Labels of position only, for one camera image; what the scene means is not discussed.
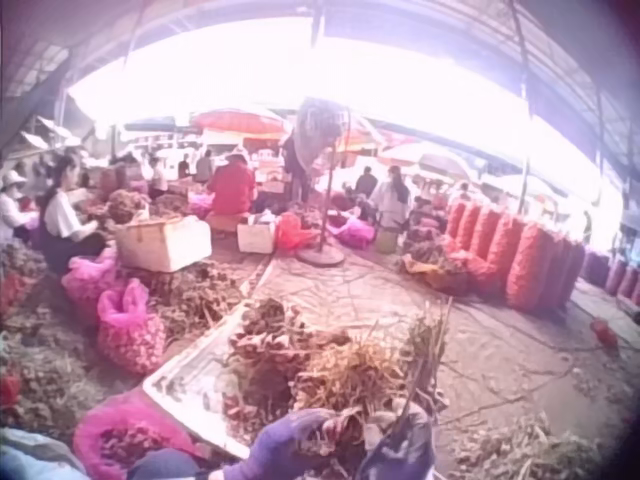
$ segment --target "purple glove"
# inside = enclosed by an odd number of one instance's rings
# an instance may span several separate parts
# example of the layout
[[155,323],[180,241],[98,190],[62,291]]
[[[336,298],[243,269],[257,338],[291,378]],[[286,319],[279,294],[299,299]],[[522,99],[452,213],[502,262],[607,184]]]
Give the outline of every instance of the purple glove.
[[296,442],[336,415],[331,410],[293,412],[266,426],[246,460],[223,469],[225,480],[293,480],[312,469],[318,458],[299,453]]

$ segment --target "crate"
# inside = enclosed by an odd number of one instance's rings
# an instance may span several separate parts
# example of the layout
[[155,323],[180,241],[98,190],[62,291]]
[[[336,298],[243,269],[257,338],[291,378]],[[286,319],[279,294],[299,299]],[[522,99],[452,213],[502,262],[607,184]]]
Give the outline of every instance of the crate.
[[255,217],[249,217],[248,224],[238,224],[238,249],[244,253],[270,254],[275,249],[275,223],[254,224]]
[[211,229],[194,216],[123,225],[115,237],[125,267],[169,273],[211,255]]

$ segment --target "woman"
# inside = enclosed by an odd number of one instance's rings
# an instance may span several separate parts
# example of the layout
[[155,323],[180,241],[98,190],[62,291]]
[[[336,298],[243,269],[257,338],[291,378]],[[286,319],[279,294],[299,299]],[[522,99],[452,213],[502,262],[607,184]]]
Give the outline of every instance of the woman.
[[149,186],[149,198],[155,200],[156,198],[167,193],[169,184],[167,182],[167,174],[162,167],[162,162],[158,157],[151,157],[149,160],[149,166],[153,169],[153,175],[151,177],[151,185]]
[[21,212],[18,200],[22,197],[22,187],[27,182],[16,170],[10,170],[2,177],[0,188],[0,245],[19,238],[24,243],[29,242],[27,224],[37,212]]
[[371,195],[371,202],[378,208],[382,228],[402,228],[411,211],[412,199],[402,180],[400,167],[389,168],[389,180],[378,185]]
[[76,187],[79,171],[72,157],[60,157],[53,167],[53,183],[42,200],[42,250],[47,265],[58,275],[68,272],[71,258],[96,257],[106,247],[104,237],[96,232],[98,223],[82,225],[69,201],[67,192]]

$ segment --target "plastic bag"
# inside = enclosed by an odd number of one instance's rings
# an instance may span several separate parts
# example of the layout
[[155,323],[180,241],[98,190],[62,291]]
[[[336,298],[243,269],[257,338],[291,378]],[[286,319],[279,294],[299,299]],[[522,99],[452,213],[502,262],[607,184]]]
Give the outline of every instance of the plastic bag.
[[476,203],[468,204],[460,220],[460,227],[458,228],[458,235],[456,236],[458,245],[460,245],[460,248],[463,250],[468,251],[471,247],[471,240],[473,239],[473,231],[476,228],[478,215],[480,215],[480,205]]
[[98,299],[102,292],[118,286],[116,259],[112,248],[105,248],[95,260],[73,257],[69,273],[62,277],[62,286],[73,301],[76,316],[90,325],[98,322]]
[[491,205],[485,205],[480,210],[478,222],[476,223],[473,238],[471,239],[471,247],[469,251],[482,260],[487,259],[489,247],[496,231],[496,226],[500,221],[501,213],[494,209]]
[[587,251],[580,276],[591,285],[604,288],[609,275],[609,257],[594,251]]
[[554,238],[553,257],[547,279],[544,282],[544,288],[540,294],[538,306],[540,308],[555,308],[558,306],[558,298],[562,280],[565,276],[567,268],[569,268],[569,252],[571,251],[571,242],[561,235]]
[[571,245],[569,266],[567,267],[564,278],[562,279],[560,295],[558,295],[558,306],[565,305],[571,298],[573,288],[576,286],[578,276],[580,276],[580,270],[582,269],[585,253],[584,246],[581,243],[573,243]]
[[276,245],[283,250],[295,250],[310,245],[319,234],[317,230],[303,230],[300,218],[286,212],[276,227]]
[[327,230],[343,245],[358,249],[367,248],[376,236],[376,231],[371,225],[356,217],[349,217],[347,223],[339,228],[327,225]]
[[133,278],[126,289],[107,290],[98,301],[98,348],[111,361],[133,373],[160,366],[165,330],[162,320],[147,314],[149,292]]
[[522,219],[507,213],[502,215],[496,226],[496,232],[491,241],[489,252],[487,252],[487,263],[498,270],[501,290],[504,288],[511,265],[513,265],[523,228]]
[[213,197],[215,193],[193,193],[189,192],[189,212],[198,217],[200,220],[207,218],[211,213],[213,205]]
[[462,200],[457,200],[453,203],[453,205],[451,205],[446,231],[447,235],[449,235],[451,238],[456,238],[458,236],[460,220],[462,220],[462,216],[464,215],[466,207],[467,204]]
[[525,311],[538,306],[553,257],[553,236],[540,225],[525,225],[507,278],[507,304]]
[[622,284],[622,279],[627,271],[627,262],[618,258],[613,266],[609,269],[609,275],[607,276],[607,282],[604,285],[604,290],[611,296],[616,296],[618,289]]
[[627,267],[627,271],[625,272],[624,277],[622,278],[622,283],[620,283],[620,288],[618,289],[618,295],[631,298],[637,283],[638,270],[631,266]]
[[[73,451],[93,480],[124,480],[127,468],[103,457],[103,436],[111,430],[145,429],[150,436],[162,439],[159,448],[175,448],[195,454],[189,435],[169,415],[151,404],[138,390],[108,398],[89,410],[73,435]],[[147,450],[139,451],[132,460],[139,460]]]

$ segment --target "hand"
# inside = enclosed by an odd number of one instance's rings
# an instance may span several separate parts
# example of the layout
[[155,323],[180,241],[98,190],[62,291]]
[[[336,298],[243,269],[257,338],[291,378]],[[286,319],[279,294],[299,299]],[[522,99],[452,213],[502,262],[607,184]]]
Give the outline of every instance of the hand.
[[431,478],[435,464],[433,437],[429,416],[418,405],[409,406],[409,414],[400,425],[391,425],[400,415],[405,400],[395,399],[393,412],[372,416],[374,424],[367,428],[380,431],[390,428],[362,462],[356,480],[424,480]]
[[266,426],[251,447],[249,458],[223,470],[225,480],[293,480],[301,476],[320,459],[299,453],[297,442],[334,416],[331,410],[300,410]]

